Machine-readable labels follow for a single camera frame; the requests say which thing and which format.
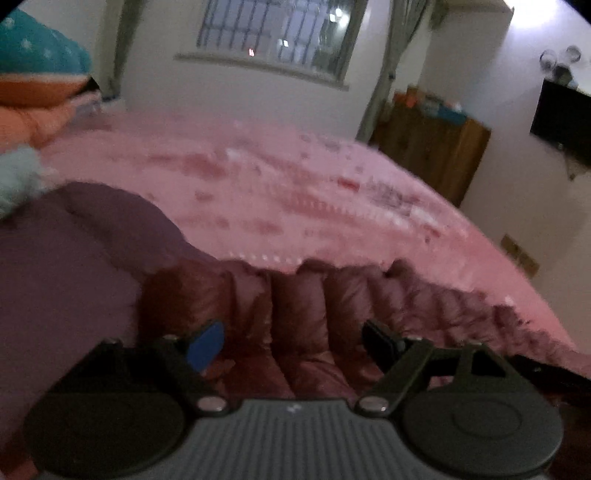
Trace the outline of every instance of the gray curtain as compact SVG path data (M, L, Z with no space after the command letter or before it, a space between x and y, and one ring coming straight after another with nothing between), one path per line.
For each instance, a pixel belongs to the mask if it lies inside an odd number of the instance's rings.
M135 31L139 25L139 19L148 0L124 0L121 8L121 17L117 29L117 41L115 44L115 58L113 70L109 76L109 90L111 95L121 93L121 79L127 57L134 40Z
M374 132L384 101L390 94L396 78L396 67L400 57L413 38L421 21L428 0L392 0L388 41L378 84L361 120L357 140L367 143Z

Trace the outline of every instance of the electrical outlet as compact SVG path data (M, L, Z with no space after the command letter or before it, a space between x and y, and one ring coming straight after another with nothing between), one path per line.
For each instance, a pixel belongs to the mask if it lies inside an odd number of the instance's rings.
M540 264L534 260L515 240L505 235L501 240L501 248L513 263L523 270L528 278L534 278L540 270Z

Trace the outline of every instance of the curtain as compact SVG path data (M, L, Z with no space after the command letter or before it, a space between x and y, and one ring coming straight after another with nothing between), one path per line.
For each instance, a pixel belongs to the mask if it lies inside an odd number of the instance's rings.
M378 83L363 115L357 140L367 143L374 132L384 101L396 78L396 67L404 50L413 38L428 0L392 0L388 41L384 52Z
M101 52L104 68L101 78L104 85L100 85L105 96L118 96L121 93L125 63L146 3L147 0L107 1Z

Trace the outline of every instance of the pink blanket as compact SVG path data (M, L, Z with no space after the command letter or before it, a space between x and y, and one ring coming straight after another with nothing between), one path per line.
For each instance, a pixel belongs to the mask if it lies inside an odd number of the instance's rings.
M387 266L514 306L572 340L528 280L457 209L378 152L292 128L184 114L98 116L43 149L62 180L155 203L195 247L293 271L315 257Z

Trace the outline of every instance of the wooden dresser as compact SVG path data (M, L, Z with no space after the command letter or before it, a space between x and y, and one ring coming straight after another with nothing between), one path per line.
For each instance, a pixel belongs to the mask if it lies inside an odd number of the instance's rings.
M418 107L395 105L372 143L459 207L490 137L489 129L470 118L456 125Z

